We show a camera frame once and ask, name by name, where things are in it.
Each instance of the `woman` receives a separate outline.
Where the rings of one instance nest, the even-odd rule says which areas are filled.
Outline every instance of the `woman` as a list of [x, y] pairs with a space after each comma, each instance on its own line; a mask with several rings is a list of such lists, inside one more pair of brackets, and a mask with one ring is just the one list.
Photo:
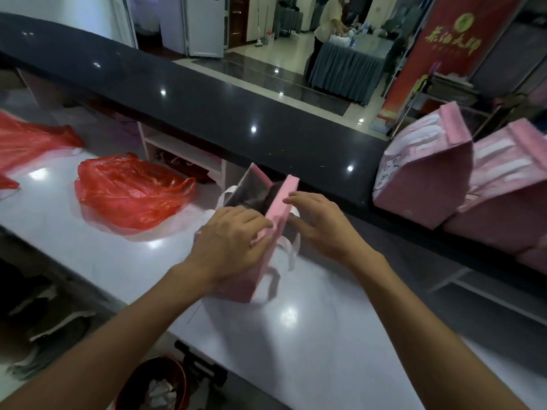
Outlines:
[[315, 43], [306, 70], [306, 80], [308, 82], [310, 81], [311, 71], [323, 44], [329, 41], [332, 34], [347, 33], [347, 27], [342, 23], [342, 7], [349, 2], [350, 0], [328, 0], [326, 2], [325, 8], [321, 13], [321, 18], [319, 19], [319, 27], [313, 32], [315, 35]]

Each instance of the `plastic bag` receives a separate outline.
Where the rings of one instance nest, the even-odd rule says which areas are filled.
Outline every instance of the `plastic bag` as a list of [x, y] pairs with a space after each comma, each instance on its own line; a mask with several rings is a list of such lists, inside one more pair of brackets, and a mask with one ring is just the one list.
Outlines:
[[[28, 164], [45, 152], [82, 148], [84, 142], [72, 127], [51, 127], [20, 121], [0, 111], [0, 174]], [[0, 181], [0, 189], [13, 188], [15, 181]]]
[[117, 227], [156, 227], [195, 195], [195, 178], [185, 179], [131, 152], [86, 159], [78, 175], [74, 188], [80, 204]]

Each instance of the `white countertop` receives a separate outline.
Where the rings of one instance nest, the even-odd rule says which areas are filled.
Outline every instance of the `white countertop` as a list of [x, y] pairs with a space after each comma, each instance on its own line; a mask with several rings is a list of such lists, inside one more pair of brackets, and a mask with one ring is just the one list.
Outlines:
[[[127, 150], [101, 130], [82, 127], [78, 133], [101, 156]], [[11, 175], [21, 190], [0, 200], [0, 225], [129, 304], [189, 253], [203, 213], [215, 205], [220, 190], [202, 187], [197, 201], [155, 229], [119, 235], [85, 220], [74, 194], [79, 163], [95, 156], [84, 151]], [[404, 267], [389, 236], [364, 222], [358, 228], [387, 254], [395, 270]], [[352, 277], [305, 245], [295, 270], [287, 272], [282, 249], [276, 250], [271, 266], [279, 274], [271, 300], [268, 292], [275, 292], [276, 285], [270, 287], [267, 275], [252, 303], [206, 297], [179, 317], [170, 332], [295, 410], [423, 409], [378, 316]]]

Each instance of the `shelf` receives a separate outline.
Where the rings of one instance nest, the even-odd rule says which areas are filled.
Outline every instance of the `shelf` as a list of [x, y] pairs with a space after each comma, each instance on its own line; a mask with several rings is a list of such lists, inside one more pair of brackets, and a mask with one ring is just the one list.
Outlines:
[[202, 151], [195, 146], [162, 133], [156, 133], [150, 137], [145, 137], [144, 140], [177, 157], [209, 170], [213, 175], [216, 174], [217, 176], [220, 176], [221, 174], [221, 161], [217, 161], [213, 156], [208, 155], [205, 151]]
[[536, 322], [547, 325], [547, 302], [540, 298], [478, 272], [469, 272], [456, 279], [454, 283]]

